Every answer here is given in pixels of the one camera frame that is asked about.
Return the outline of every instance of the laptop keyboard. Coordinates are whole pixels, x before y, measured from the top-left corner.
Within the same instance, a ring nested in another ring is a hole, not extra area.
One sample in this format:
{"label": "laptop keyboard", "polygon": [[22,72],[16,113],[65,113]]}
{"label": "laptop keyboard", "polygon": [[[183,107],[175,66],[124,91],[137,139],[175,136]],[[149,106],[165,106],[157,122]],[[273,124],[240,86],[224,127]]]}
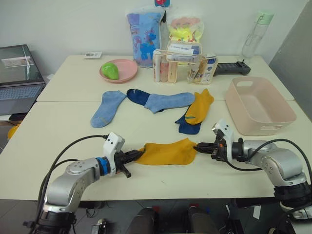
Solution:
{"label": "laptop keyboard", "polygon": [[22,98],[33,98],[41,86],[22,86],[8,89],[0,89],[0,100],[12,100]]}

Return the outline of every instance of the person's leg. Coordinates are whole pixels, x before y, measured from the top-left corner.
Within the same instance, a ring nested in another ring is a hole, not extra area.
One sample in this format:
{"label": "person's leg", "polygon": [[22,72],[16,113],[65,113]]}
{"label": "person's leg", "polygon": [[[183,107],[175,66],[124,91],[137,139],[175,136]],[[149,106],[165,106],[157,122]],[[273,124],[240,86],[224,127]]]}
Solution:
{"label": "person's leg", "polygon": [[142,209],[131,221],[126,234],[154,234],[157,213],[151,208]]}
{"label": "person's leg", "polygon": [[188,210],[192,233],[219,234],[215,223],[210,216],[198,207],[190,207]]}

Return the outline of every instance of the blue package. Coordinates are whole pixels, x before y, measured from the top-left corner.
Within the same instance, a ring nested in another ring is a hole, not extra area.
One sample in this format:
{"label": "blue package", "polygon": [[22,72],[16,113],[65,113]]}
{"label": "blue package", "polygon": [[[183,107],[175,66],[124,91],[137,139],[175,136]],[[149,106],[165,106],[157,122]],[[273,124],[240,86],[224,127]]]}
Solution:
{"label": "blue package", "polygon": [[153,67],[153,52],[160,49],[160,13],[127,14],[132,36],[133,58],[140,67]]}

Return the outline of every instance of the white wall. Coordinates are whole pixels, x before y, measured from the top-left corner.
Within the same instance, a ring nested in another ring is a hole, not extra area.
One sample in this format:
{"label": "white wall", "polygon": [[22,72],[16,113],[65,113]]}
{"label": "white wall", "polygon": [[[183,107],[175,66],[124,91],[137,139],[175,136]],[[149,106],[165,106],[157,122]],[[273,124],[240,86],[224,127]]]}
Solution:
{"label": "white wall", "polygon": [[[234,55],[257,11],[271,10],[275,16],[257,50],[268,63],[307,1],[171,0],[168,14],[201,16],[203,49]],[[43,74],[55,73],[68,55],[85,51],[131,55],[125,11],[147,4],[154,0],[0,0],[0,46],[28,44]]]}

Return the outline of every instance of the plastic bag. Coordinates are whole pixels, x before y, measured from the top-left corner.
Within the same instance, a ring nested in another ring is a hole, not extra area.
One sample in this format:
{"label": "plastic bag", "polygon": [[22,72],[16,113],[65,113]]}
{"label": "plastic bag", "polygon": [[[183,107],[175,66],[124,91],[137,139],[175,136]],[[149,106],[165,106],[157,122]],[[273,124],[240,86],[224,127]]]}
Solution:
{"label": "plastic bag", "polygon": [[181,16],[167,20],[170,40],[199,42],[204,32],[204,23],[198,17]]}
{"label": "plastic bag", "polygon": [[133,58],[140,67],[153,66],[153,53],[161,47],[159,24],[162,7],[142,7],[127,14],[132,36]]}

